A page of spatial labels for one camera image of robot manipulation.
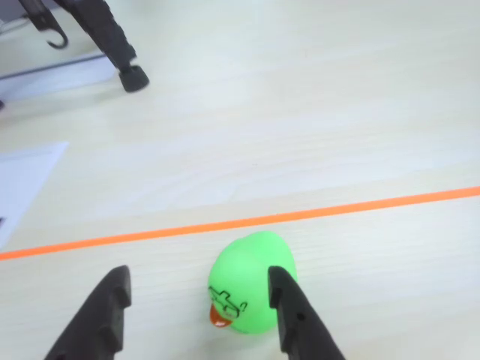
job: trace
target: paper sheet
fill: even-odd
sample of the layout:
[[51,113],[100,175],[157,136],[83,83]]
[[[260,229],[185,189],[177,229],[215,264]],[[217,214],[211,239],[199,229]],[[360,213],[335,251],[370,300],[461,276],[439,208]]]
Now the paper sheet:
[[7,243],[67,145],[61,142],[0,154],[0,248]]

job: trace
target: orange tape line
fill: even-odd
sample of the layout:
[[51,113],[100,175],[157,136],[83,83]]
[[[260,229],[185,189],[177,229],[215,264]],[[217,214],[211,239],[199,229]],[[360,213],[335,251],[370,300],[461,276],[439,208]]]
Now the orange tape line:
[[298,220],[306,220],[306,219],[312,219],[312,218],[322,218],[325,216],[349,214],[351,212],[367,212],[370,210],[394,208],[397,206],[432,203],[436,201],[462,199],[465,197],[477,197],[477,196],[480,196],[480,186],[468,187],[465,189],[458,189],[458,190],[440,191],[439,193],[423,193],[420,195],[402,196],[402,197],[394,197],[391,199],[358,202],[356,204],[331,206],[328,208],[314,208],[312,210],[287,212],[284,214],[275,214],[275,215],[267,215],[267,216],[259,216],[259,217],[250,217],[247,219],[221,221],[219,223],[204,223],[200,225],[173,227],[170,229],[136,232],[133,234],[114,235],[114,236],[107,236],[104,238],[93,238],[89,240],[67,242],[64,244],[33,247],[31,249],[0,253],[0,261],[19,259],[22,257],[33,257],[36,255],[57,253],[59,251],[70,251],[70,250],[78,250],[83,248],[93,248],[101,245],[120,244],[122,242],[138,242],[141,240],[166,238],[169,236],[210,233],[213,231],[231,230],[231,229],[238,229],[241,227],[256,227],[259,225],[285,223],[287,221],[298,221]]

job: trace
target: rubber duck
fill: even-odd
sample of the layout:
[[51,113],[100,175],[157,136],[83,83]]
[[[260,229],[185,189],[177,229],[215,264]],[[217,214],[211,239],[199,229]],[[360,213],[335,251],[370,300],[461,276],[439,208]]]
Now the rubber duck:
[[277,313],[269,307],[270,266],[282,266],[297,280],[292,252],[274,232],[255,232],[228,245],[208,277],[211,323],[245,334],[275,327]]

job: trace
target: white table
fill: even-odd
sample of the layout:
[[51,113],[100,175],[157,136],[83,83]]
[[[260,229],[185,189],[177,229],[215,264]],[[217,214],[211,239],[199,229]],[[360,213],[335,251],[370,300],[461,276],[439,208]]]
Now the white table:
[[[0,113],[0,151],[70,146],[4,252],[480,185],[473,1],[112,4],[151,85]],[[473,359],[480,199],[0,262],[0,348],[42,359],[95,284],[132,271],[119,359],[284,359],[209,324],[220,250],[281,234],[348,359]]]

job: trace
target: duck's orange beak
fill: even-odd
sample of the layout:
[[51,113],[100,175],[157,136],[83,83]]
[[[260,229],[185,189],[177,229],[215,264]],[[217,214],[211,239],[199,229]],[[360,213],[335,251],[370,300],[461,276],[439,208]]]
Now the duck's orange beak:
[[224,319],[215,309],[213,304],[210,307],[210,321],[213,325],[217,326],[218,328],[225,328],[232,323],[231,320]]

